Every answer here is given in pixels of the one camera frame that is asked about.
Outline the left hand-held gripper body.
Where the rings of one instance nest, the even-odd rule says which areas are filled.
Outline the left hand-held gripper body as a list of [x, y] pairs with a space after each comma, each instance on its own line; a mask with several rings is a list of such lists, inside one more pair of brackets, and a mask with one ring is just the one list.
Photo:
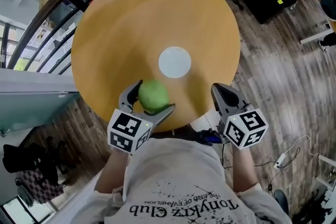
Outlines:
[[114, 110], [108, 124], [108, 144], [127, 153], [136, 152], [149, 138], [157, 124], [157, 114], [135, 113], [126, 104]]

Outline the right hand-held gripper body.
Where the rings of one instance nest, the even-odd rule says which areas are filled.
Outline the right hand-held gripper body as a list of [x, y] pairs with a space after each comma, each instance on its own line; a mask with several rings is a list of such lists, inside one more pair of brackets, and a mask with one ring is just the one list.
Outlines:
[[266, 134], [269, 125], [260, 109], [240, 110], [226, 120], [220, 120], [217, 127], [221, 138], [228, 139], [237, 149], [242, 150], [258, 144]]

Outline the green ball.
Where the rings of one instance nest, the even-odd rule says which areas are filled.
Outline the green ball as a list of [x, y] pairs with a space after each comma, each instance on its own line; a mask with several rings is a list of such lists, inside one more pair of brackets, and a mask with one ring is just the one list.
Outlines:
[[155, 113], [169, 105], [166, 87], [158, 80], [143, 81], [138, 90], [141, 106], [148, 112]]

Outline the white round plate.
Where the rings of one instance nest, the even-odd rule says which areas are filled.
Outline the white round plate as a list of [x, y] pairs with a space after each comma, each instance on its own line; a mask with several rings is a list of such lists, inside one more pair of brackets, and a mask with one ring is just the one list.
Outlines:
[[159, 70], [168, 78], [181, 78], [191, 68], [191, 57], [189, 53], [177, 46], [168, 47], [163, 50], [158, 59]]

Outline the person's left forearm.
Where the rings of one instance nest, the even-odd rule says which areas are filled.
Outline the person's left forearm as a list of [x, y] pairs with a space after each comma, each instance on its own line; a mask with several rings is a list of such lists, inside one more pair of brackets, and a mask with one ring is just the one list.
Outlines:
[[105, 164], [97, 183], [95, 191], [103, 194], [111, 194], [114, 189], [123, 185], [129, 154], [119, 149], [113, 149]]

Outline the person's right forearm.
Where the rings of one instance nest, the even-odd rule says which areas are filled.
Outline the person's right forearm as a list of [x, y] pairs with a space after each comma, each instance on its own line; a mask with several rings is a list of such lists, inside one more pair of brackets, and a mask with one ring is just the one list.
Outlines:
[[242, 150], [233, 147], [233, 191], [244, 192], [254, 187], [258, 178], [250, 149]]

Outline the white power strip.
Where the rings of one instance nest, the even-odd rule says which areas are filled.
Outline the white power strip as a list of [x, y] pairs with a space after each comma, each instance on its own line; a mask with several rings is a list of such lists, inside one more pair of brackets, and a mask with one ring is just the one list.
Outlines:
[[274, 168], [281, 169], [283, 168], [283, 161], [286, 158], [286, 153], [281, 153], [280, 156], [277, 158], [274, 164]]

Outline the white printed t-shirt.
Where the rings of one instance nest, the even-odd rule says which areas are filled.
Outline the white printed t-shirt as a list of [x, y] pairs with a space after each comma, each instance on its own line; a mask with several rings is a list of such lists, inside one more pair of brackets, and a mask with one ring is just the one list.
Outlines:
[[131, 158], [124, 183], [95, 191], [71, 224], [292, 224], [259, 183], [236, 193], [214, 149], [149, 139]]

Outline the frosted glass partition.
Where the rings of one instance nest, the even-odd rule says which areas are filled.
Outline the frosted glass partition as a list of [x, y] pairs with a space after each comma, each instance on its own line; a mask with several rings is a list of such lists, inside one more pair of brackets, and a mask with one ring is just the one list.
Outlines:
[[77, 97], [72, 76], [0, 68], [0, 137], [47, 123]]

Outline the black office chair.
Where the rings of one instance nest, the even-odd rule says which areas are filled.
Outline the black office chair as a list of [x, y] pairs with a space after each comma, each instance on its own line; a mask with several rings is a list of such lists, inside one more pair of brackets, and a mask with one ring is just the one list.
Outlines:
[[64, 141], [60, 141], [57, 147], [52, 146], [52, 137], [46, 138], [47, 148], [36, 143], [28, 147], [17, 147], [5, 144], [3, 146], [3, 164], [9, 173], [34, 171], [41, 172], [41, 178], [35, 177], [35, 182], [44, 188], [43, 183], [48, 181], [53, 186], [58, 186], [58, 172], [63, 175], [68, 173], [67, 167], [74, 169], [76, 165], [61, 157], [61, 150], [66, 147]]

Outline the checkered cloth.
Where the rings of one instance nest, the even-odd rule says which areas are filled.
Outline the checkered cloth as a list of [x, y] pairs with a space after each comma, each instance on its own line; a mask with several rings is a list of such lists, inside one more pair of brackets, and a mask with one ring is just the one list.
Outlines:
[[64, 193], [62, 185], [52, 185], [47, 179], [43, 178], [38, 168], [17, 172], [15, 175], [21, 179], [34, 200], [40, 204], [45, 204]]

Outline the grey office chair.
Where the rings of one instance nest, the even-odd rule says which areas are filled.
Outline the grey office chair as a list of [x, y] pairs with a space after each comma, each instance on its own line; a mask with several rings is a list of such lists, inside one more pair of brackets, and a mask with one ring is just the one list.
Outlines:
[[320, 0], [320, 5], [325, 15], [332, 21], [336, 21], [336, 0]]

